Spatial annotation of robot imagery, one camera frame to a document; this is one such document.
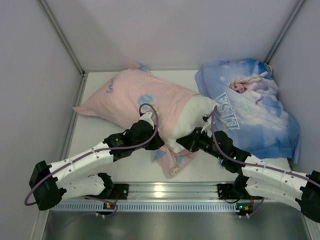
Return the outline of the white pillow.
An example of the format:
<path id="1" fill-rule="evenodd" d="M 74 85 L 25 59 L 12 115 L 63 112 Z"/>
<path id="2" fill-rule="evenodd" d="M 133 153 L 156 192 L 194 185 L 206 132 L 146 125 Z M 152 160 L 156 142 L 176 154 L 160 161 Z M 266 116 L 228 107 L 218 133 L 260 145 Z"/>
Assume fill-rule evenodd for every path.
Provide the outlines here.
<path id="1" fill-rule="evenodd" d="M 205 122 L 204 116 L 208 116 L 217 103 L 209 97 L 202 95 L 192 96 L 179 114 L 173 132 L 166 145 L 176 154 L 184 151 L 185 148 L 176 142 L 177 139 L 190 134 L 196 127 L 203 127 Z"/>

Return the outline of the pink pillowcase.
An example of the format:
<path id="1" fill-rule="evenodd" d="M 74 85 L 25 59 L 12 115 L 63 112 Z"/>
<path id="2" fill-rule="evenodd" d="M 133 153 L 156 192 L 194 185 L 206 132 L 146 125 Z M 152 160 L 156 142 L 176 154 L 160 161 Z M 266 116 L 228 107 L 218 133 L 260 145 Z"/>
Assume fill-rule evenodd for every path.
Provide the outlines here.
<path id="1" fill-rule="evenodd" d="M 193 90 L 158 78 L 134 63 L 113 76 L 74 110 L 84 116 L 111 121 L 125 129 L 138 121 L 140 113 L 156 110 L 158 133 L 165 145 L 157 151 L 154 160 L 167 178 L 173 178 L 195 155 L 186 150 L 174 153 L 166 145 L 166 140 L 172 135 L 182 108 L 195 95 L 198 94 Z"/>

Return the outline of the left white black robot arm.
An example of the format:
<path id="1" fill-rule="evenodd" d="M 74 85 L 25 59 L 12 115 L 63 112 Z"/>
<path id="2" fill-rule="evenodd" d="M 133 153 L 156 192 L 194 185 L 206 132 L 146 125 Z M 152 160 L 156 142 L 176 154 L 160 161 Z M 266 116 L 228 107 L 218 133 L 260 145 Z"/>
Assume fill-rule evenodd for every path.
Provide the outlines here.
<path id="1" fill-rule="evenodd" d="M 49 210 L 61 201 L 77 197 L 106 199 L 114 189 L 107 173 L 97 173 L 85 178 L 80 176 L 100 166 L 127 158 L 134 151 L 158 150 L 164 145 L 158 126 L 153 120 L 139 119 L 129 129 L 114 133 L 73 157 L 52 163 L 44 160 L 38 162 L 29 179 L 30 193 L 24 200 L 25 205 L 31 206 L 30 197 L 34 197 L 33 204 L 40 211 Z"/>

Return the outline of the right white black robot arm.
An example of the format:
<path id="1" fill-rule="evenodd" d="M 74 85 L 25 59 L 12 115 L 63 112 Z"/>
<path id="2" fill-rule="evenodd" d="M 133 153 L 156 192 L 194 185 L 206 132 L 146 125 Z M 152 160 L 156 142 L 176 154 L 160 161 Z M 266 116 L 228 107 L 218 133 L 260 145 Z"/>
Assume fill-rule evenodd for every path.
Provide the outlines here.
<path id="1" fill-rule="evenodd" d="M 197 127 L 177 143 L 190 152 L 199 150 L 222 160 L 222 166 L 237 174 L 233 187 L 241 195 L 281 202 L 300 211 L 305 217 L 320 221 L 320 173 L 301 173 L 279 168 L 233 145 L 223 131 L 208 136 Z"/>

